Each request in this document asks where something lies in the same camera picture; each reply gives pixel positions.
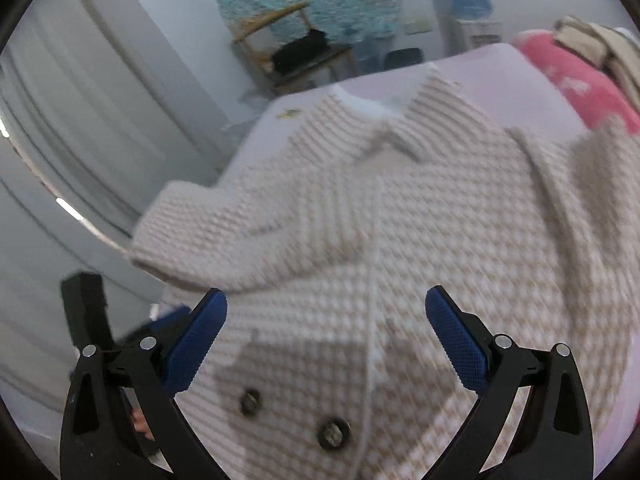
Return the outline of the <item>person's left hand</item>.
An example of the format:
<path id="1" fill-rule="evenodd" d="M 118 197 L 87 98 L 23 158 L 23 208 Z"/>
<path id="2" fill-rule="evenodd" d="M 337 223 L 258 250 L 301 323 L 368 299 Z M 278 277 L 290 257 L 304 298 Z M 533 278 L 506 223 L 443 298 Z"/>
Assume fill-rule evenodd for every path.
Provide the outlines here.
<path id="1" fill-rule="evenodd" d="M 141 408 L 134 408 L 132 410 L 131 422 L 132 426 L 134 426 L 134 431 L 137 434 L 141 434 L 143 437 L 145 437 L 146 440 L 149 440 L 151 442 L 155 441 L 152 431 L 148 423 L 146 422 Z"/>

